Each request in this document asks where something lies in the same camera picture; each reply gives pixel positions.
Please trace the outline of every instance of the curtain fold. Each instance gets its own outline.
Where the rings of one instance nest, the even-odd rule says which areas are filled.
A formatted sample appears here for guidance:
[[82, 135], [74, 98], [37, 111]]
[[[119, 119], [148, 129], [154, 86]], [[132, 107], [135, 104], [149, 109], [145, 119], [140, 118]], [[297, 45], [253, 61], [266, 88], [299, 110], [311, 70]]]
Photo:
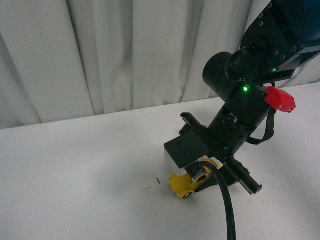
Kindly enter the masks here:
[[[205, 64], [268, 3], [0, 1], [0, 129], [215, 97]], [[319, 61], [277, 86], [318, 81]]]

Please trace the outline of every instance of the yellow toy car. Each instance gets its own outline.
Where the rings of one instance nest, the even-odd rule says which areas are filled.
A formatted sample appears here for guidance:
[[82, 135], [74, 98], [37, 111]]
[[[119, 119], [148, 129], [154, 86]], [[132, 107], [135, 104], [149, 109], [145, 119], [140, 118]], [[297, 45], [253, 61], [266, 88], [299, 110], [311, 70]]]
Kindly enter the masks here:
[[[209, 158], [204, 158], [203, 161], [211, 163], [218, 170], [220, 169], [219, 165]], [[208, 168], [205, 167], [204, 169], [205, 173], [199, 175], [196, 179], [192, 179], [188, 173], [182, 176], [177, 176], [174, 173], [171, 174], [169, 184], [175, 195], [180, 199], [187, 199], [194, 194], [195, 190], [205, 183], [212, 175]]]

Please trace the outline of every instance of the black cylinder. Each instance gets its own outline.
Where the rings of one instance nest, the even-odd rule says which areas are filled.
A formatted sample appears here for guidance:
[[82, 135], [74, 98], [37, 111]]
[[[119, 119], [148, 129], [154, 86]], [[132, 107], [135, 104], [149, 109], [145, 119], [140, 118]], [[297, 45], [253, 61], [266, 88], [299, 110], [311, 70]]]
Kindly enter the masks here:
[[231, 53], [229, 52], [220, 52], [214, 55], [205, 65], [202, 74], [205, 84], [225, 102], [230, 99], [239, 84], [226, 76], [225, 65], [230, 57]]

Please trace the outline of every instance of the red connector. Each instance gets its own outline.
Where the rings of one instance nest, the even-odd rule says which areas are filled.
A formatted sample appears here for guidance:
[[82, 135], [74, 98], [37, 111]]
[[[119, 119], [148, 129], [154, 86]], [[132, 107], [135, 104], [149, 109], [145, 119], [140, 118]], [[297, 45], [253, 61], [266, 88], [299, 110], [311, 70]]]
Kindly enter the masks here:
[[291, 113], [296, 108], [295, 98], [283, 90], [269, 86], [265, 93], [268, 94], [265, 101], [275, 110]]

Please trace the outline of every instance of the black wire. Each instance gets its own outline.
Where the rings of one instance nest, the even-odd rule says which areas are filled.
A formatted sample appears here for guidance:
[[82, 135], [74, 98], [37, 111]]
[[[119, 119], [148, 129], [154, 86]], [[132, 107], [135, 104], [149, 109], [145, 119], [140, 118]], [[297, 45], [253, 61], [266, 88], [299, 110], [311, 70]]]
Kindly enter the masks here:
[[236, 240], [236, 223], [235, 223], [235, 216], [234, 216], [234, 209], [232, 207], [231, 196], [228, 190], [228, 186], [226, 184], [225, 179], [222, 177], [221, 173], [216, 169], [214, 165], [207, 161], [202, 161], [199, 164], [199, 167], [203, 168], [206, 167], [211, 170], [212, 174], [214, 175], [216, 181], [219, 184], [221, 189], [224, 208], [225, 208], [225, 216], [226, 216], [226, 228], [227, 228], [227, 239], [228, 240]]

